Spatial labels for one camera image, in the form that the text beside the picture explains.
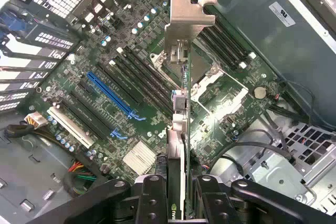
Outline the CPU socket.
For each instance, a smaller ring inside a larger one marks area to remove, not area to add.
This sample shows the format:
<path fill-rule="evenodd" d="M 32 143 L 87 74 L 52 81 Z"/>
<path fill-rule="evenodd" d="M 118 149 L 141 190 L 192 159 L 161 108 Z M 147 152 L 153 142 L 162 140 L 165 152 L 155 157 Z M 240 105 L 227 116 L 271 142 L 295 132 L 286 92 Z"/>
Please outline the CPU socket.
<path fill-rule="evenodd" d="M 206 73 L 211 69 L 212 67 L 212 61 L 210 59 L 207 59 L 206 57 L 203 57 L 199 54 L 203 53 L 204 51 L 191 47 L 191 53 L 192 53 L 192 61 L 191 61 L 191 84 L 194 85 L 195 83 L 198 83 L 201 81 Z M 149 59 L 152 62 L 153 68 L 170 84 L 176 87 L 180 87 L 182 83 L 182 65 L 171 63 L 170 59 L 167 58 L 166 54 L 164 52 L 161 52 L 159 54 L 150 53 Z"/>

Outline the long black expansion slot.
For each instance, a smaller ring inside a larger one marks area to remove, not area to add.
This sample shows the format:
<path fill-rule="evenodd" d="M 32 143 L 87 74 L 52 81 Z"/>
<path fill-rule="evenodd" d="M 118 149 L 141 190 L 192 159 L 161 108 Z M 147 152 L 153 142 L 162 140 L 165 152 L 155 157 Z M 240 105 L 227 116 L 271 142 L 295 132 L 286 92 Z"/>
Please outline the long black expansion slot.
<path fill-rule="evenodd" d="M 112 124 L 109 122 L 106 118 L 104 118 L 97 110 L 94 109 L 92 105 L 90 105 L 78 92 L 71 91 L 70 96 L 72 99 L 74 99 L 76 102 L 81 104 L 87 112 L 90 113 L 90 115 L 98 122 L 100 122 L 102 125 L 104 125 L 105 128 L 107 128 L 111 135 L 117 136 L 119 139 L 127 139 L 127 136 L 123 136 L 121 132 L 119 131 L 119 128 L 116 124 Z"/>
<path fill-rule="evenodd" d="M 116 86 L 118 86 L 118 88 L 122 90 L 128 96 L 129 99 L 131 99 L 136 105 L 140 105 L 141 100 L 139 99 L 139 97 L 135 95 L 131 87 L 128 86 L 127 80 L 123 76 L 115 74 L 101 63 L 97 63 L 96 67 L 102 73 L 104 73 L 111 80 L 111 82 L 113 82 Z"/>
<path fill-rule="evenodd" d="M 89 131 L 91 134 L 94 134 L 101 140 L 105 140 L 106 138 L 105 134 L 94 125 L 94 123 L 91 121 L 89 117 L 80 112 L 78 108 L 76 108 L 73 104 L 69 103 L 68 101 L 62 100 L 61 104 L 65 108 L 65 110 L 70 112 L 75 118 L 77 118 L 78 121 L 80 121 L 80 125 L 82 125 L 82 127 L 86 131 Z"/>

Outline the silver coin battery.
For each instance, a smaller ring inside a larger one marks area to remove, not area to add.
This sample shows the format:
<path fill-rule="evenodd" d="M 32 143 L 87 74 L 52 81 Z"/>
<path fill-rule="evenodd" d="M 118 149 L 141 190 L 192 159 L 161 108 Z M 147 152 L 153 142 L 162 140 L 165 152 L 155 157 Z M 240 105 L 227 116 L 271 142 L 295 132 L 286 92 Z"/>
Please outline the silver coin battery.
<path fill-rule="evenodd" d="M 253 90 L 253 96 L 255 99 L 263 100 L 268 95 L 268 88 L 266 86 L 257 86 Z"/>

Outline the RAM slot with white clips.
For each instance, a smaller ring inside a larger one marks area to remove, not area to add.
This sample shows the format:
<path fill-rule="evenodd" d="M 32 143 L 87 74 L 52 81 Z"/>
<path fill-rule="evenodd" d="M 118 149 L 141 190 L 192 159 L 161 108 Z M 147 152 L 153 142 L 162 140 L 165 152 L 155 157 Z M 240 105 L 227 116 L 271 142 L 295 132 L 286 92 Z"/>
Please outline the RAM slot with white clips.
<path fill-rule="evenodd" d="M 241 38 L 239 38 L 238 33 L 236 32 L 236 30 L 230 25 L 230 23 L 224 18 L 224 16 L 217 10 L 217 8 L 214 5 L 206 5 L 203 8 L 203 12 L 205 14 L 207 14 L 207 15 L 214 15 L 215 18 L 216 18 L 215 21 L 219 21 L 222 25 L 224 25 L 229 30 L 229 32 L 231 33 L 231 35 L 233 35 L 234 38 L 237 39 L 240 42 L 240 44 L 246 49 L 246 51 L 247 51 L 246 61 L 250 61 L 248 54 L 251 52 L 251 50 L 248 48 L 248 46 L 245 45 L 245 43 L 243 42 L 243 40 Z M 198 36 L 197 36 L 197 40 L 199 42 L 203 43 L 205 46 L 207 46 L 210 49 L 210 47 L 206 44 L 206 42 L 203 41 L 202 39 L 198 38 Z"/>
<path fill-rule="evenodd" d="M 247 50 L 221 21 L 214 5 L 217 0 L 170 0 L 170 22 L 164 29 L 164 52 L 172 61 L 186 57 L 178 53 L 180 42 L 200 38 L 231 69 L 237 68 Z"/>
<path fill-rule="evenodd" d="M 141 81 L 151 86 L 153 92 L 161 97 L 162 100 L 168 103 L 172 102 L 173 86 L 153 70 L 147 60 L 142 60 L 130 48 L 126 47 L 121 55 L 118 55 L 115 60 L 127 68 L 133 75 Z"/>

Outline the silver chipset heatsink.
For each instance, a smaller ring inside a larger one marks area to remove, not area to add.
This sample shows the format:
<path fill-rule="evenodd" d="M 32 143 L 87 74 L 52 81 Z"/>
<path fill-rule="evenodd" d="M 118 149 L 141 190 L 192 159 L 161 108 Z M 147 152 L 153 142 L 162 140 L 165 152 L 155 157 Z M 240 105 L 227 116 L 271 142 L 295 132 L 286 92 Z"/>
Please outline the silver chipset heatsink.
<path fill-rule="evenodd" d="M 139 141 L 123 158 L 123 161 L 138 175 L 146 174 L 155 162 L 156 154 Z"/>

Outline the white expansion slot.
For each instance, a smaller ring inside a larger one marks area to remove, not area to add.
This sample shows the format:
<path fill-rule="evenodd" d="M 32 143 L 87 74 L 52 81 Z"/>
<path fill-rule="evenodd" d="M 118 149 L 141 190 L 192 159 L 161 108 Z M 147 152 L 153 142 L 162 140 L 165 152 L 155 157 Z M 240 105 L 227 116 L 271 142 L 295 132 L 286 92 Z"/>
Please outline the white expansion slot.
<path fill-rule="evenodd" d="M 55 106 L 51 106 L 47 113 L 51 115 L 63 128 L 65 128 L 79 143 L 84 147 L 90 148 L 94 144 L 92 140 L 86 133 L 78 127 L 69 117 L 63 114 Z"/>

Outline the green motherboard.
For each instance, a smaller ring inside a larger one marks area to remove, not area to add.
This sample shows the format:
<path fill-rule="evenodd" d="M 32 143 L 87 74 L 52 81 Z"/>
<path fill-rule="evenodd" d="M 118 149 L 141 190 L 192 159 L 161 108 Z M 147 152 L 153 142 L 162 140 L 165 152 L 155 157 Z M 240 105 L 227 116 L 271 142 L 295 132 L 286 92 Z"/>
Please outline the green motherboard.
<path fill-rule="evenodd" d="M 74 178 L 81 183 L 93 183 L 99 176 L 123 177 L 135 179 L 136 174 L 124 161 L 125 155 L 142 141 L 155 154 L 165 155 L 166 131 L 172 128 L 173 111 L 166 111 L 132 78 L 130 73 L 118 66 L 115 58 L 128 46 L 142 60 L 149 59 L 150 53 L 159 54 L 164 49 L 164 27 L 169 23 L 168 0 L 132 0 L 127 8 L 117 6 L 104 15 L 99 25 L 89 25 L 82 28 L 85 39 L 77 46 L 76 53 L 70 61 L 62 62 L 56 70 L 40 85 L 36 94 L 31 98 L 31 107 L 39 112 L 48 124 L 35 130 L 35 134 L 51 141 L 62 149 L 67 150 L 73 157 L 68 168 L 66 180 Z M 248 54 L 250 61 L 239 63 L 237 70 L 232 71 L 227 65 L 203 43 L 195 39 L 191 47 L 203 50 L 203 57 L 210 59 L 212 65 L 219 64 L 228 70 L 235 78 L 249 89 L 242 101 L 242 106 L 231 115 L 220 121 L 210 116 L 196 102 L 191 100 L 191 156 L 196 156 L 206 171 L 216 155 L 232 142 L 262 142 L 280 146 L 278 135 L 268 133 L 261 126 L 253 126 L 265 111 L 276 102 L 279 97 L 279 84 L 276 74 L 253 52 L 251 45 L 242 38 L 251 50 Z M 141 100 L 136 105 L 128 96 L 102 73 L 96 64 L 101 63 L 109 70 L 127 80 L 128 86 Z M 144 121 L 129 119 L 99 88 L 89 80 L 87 73 L 93 72 L 105 83 L 124 103 L 135 111 Z M 95 94 L 88 95 L 78 86 L 80 80 L 85 81 L 95 90 Z M 253 90 L 257 86 L 266 86 L 268 95 L 263 100 L 255 99 Z M 213 105 L 214 95 L 223 96 L 227 88 L 218 81 L 209 86 L 201 97 L 201 102 Z M 71 98 L 70 92 L 78 92 L 90 105 L 112 124 L 116 124 L 119 131 L 127 139 L 119 139 L 100 122 L 96 121 L 85 108 Z M 101 140 L 86 131 L 80 121 L 65 110 L 61 101 L 73 104 L 84 115 L 89 117 L 94 125 L 106 136 Z M 94 140 L 90 148 L 79 143 L 65 128 L 63 128 L 47 110 L 55 106 L 69 117 L 87 136 Z"/>

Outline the thin metal locking lever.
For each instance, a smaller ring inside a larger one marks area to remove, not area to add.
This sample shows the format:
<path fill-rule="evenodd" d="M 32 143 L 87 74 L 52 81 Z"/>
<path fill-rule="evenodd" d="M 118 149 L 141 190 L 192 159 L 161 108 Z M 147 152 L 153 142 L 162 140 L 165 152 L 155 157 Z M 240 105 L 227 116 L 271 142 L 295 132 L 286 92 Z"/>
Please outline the thin metal locking lever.
<path fill-rule="evenodd" d="M 211 72 L 219 77 L 219 81 L 224 84 L 226 88 L 236 91 L 249 91 L 245 84 L 235 78 L 228 70 L 224 70 L 219 64 L 214 63 L 211 67 Z"/>

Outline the short black expansion slot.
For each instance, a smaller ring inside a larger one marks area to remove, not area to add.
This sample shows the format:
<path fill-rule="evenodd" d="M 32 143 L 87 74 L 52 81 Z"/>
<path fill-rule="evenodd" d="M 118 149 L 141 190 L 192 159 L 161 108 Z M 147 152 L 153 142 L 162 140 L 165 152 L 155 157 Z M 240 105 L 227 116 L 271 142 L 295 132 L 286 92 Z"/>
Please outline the short black expansion slot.
<path fill-rule="evenodd" d="M 95 94 L 95 90 L 83 80 L 79 81 L 78 86 L 88 95 Z"/>

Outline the open grey PC case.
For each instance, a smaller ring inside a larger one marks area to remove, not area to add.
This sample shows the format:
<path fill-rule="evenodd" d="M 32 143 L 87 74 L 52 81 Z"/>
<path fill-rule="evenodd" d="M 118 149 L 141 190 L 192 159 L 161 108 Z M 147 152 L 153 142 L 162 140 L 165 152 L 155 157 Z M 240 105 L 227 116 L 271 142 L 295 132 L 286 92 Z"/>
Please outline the open grey PC case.
<path fill-rule="evenodd" d="M 134 185 L 139 177 L 99 176 L 90 184 L 66 180 L 73 157 L 38 137 L 24 121 L 36 112 L 31 98 L 38 87 L 62 62 L 71 60 L 85 39 L 85 1 L 0 0 L 0 224 L 27 224 L 112 179 Z M 127 8 L 132 0 L 115 1 Z M 290 126 L 304 123 L 336 130 L 336 0 L 217 0 L 214 6 L 271 68 L 279 84 L 276 102 L 253 126 L 278 135 L 281 144 L 225 146 L 207 173 L 230 186 L 246 179 L 243 167 L 227 156 L 234 147 L 270 150 L 294 163 L 276 119 L 287 119 Z M 189 219 L 168 224 L 208 224 L 195 211 L 193 181 L 198 172 L 190 170 Z"/>

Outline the perforated metal disk bay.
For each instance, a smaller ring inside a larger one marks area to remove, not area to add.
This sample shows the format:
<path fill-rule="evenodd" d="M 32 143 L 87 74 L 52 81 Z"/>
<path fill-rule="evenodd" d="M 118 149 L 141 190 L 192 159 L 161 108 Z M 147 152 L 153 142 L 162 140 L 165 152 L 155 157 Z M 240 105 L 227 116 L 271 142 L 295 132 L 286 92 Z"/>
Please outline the perforated metal disk bay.
<path fill-rule="evenodd" d="M 295 161 L 253 146 L 234 147 L 227 156 L 243 177 L 327 215 L 336 215 L 336 130 L 276 119 Z"/>

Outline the white power connector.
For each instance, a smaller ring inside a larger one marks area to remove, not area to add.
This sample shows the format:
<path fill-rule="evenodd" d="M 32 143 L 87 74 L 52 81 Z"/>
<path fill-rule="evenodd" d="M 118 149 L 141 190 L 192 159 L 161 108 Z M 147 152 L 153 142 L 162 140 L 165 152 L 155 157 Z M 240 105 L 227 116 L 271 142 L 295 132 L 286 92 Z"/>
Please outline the white power connector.
<path fill-rule="evenodd" d="M 24 121 L 32 125 L 35 130 L 48 124 L 48 120 L 45 119 L 39 112 L 26 115 Z"/>

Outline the blue expansion slot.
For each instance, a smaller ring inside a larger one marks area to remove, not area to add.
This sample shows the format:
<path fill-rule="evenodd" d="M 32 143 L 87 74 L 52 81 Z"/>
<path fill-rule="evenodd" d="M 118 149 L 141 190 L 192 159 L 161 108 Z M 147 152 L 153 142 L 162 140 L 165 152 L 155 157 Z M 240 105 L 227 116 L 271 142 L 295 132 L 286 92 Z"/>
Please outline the blue expansion slot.
<path fill-rule="evenodd" d="M 123 102 L 105 83 L 103 83 L 93 72 L 89 71 L 87 77 L 99 90 L 104 93 L 129 119 L 144 121 L 146 117 L 140 117 L 126 103 Z"/>

